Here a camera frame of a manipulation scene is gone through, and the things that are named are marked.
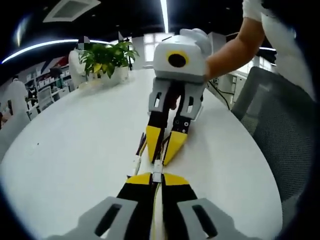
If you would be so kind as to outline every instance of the white tabletop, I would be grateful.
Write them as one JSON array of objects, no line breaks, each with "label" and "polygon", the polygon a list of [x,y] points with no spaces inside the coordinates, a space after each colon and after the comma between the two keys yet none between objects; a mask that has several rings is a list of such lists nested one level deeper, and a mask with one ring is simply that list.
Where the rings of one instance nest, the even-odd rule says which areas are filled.
[{"label": "white tabletop", "polygon": [[[153,77],[152,69],[138,70],[130,72],[129,83],[111,89],[77,89],[15,139],[0,177],[13,209],[33,234],[63,235],[84,212],[117,196],[149,120]],[[139,173],[151,171],[145,151]],[[198,198],[212,201],[248,237],[272,239],[282,228],[280,196],[268,163],[242,124],[207,90],[185,146],[164,171],[186,178]]]}]

